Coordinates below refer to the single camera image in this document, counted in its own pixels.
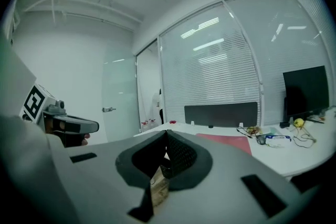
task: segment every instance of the black desk partition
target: black desk partition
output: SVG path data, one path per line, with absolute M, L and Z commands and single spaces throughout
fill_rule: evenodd
M 185 123 L 215 127 L 256 126 L 258 103 L 186 105 L 184 107 Z

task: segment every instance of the desk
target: desk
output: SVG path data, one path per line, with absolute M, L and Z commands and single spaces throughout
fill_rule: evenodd
M 252 156 L 284 177 L 296 176 L 318 167 L 327 161 L 336 149 L 335 113 L 336 109 L 331 109 L 326 112 L 325 124 L 313 122 L 305 123 L 304 126 L 306 130 L 317 140 L 311 148 L 298 147 L 293 140 L 290 146 L 286 148 L 271 148 L 266 145 L 259 145 L 255 138 L 248 138 Z M 290 130 L 294 129 L 292 125 L 287 129 L 281 129 L 279 125 L 271 126 L 275 127 L 282 135 L 293 137 L 297 134 L 297 130 L 290 132 Z M 173 130 L 192 135 L 203 133 L 242 136 L 236 131 L 236 128 L 214 127 L 210 129 L 206 126 L 191 126 L 186 123 L 165 123 L 136 136 L 162 130 Z

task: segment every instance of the computer monitor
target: computer monitor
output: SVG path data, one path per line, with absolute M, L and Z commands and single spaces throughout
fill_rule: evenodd
M 287 119 L 306 119 L 329 107 L 329 90 L 324 66 L 283 73 L 287 95 Z

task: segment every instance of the fluorescent light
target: fluorescent light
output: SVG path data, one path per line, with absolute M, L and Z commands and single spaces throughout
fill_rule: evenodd
M 279 24 L 278 29 L 277 29 L 277 35 L 280 33 L 283 26 L 284 26 L 283 24 Z
M 306 29 L 307 26 L 289 26 L 287 27 L 288 30 L 301 30 L 301 29 Z
M 196 48 L 194 48 L 193 50 L 194 50 L 194 51 L 197 51 L 197 50 L 200 50 L 200 49 L 203 49 L 203 48 L 206 48 L 206 47 L 209 47 L 209 46 L 212 46 L 212 45 L 221 43 L 221 42 L 224 42 L 224 38 L 221 38 L 221 39 L 218 39 L 218 40 L 211 41 L 211 42 L 209 42 L 209 43 L 207 43 L 207 44 L 204 44 L 204 45 L 201 45 L 201 46 L 199 46 L 199 47 L 196 47 Z
M 113 62 L 121 62 L 121 61 L 125 61 L 125 59 L 120 59 L 120 60 L 113 61 Z
M 197 29 L 197 30 L 195 30 L 195 29 L 191 29 L 190 31 L 185 32 L 184 34 L 181 35 L 181 37 L 182 37 L 183 39 L 184 39 L 184 38 L 187 38 L 187 37 L 189 37 L 189 36 L 195 34 L 197 31 L 199 31 L 199 30 L 201 30 L 201 29 L 203 29 L 203 28 L 205 28 L 205 27 L 208 27 L 208 26 L 210 26 L 210 25 L 217 24 L 217 23 L 219 23 L 219 18 L 218 18 L 218 17 L 217 17 L 217 18 L 213 18 L 213 19 L 211 19 L 211 20 L 208 20 L 207 22 L 204 22 L 204 23 L 200 24 L 200 25 L 198 26 L 198 29 Z
M 204 65 L 204 64 L 207 64 L 207 63 L 211 63 L 211 62 L 221 61 L 221 60 L 224 60 L 224 59 L 227 59 L 226 54 L 220 54 L 220 55 L 217 55 L 217 56 L 201 58 L 198 61 L 201 65 Z

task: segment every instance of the pink desk pad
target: pink desk pad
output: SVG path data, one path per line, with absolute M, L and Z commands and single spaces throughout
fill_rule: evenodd
M 252 155 L 250 145 L 248 143 L 248 138 L 244 136 L 222 136 L 222 135 L 212 135 L 212 134 L 196 134 L 197 136 L 210 139 L 212 141 L 231 145 L 240 148 L 242 151 Z

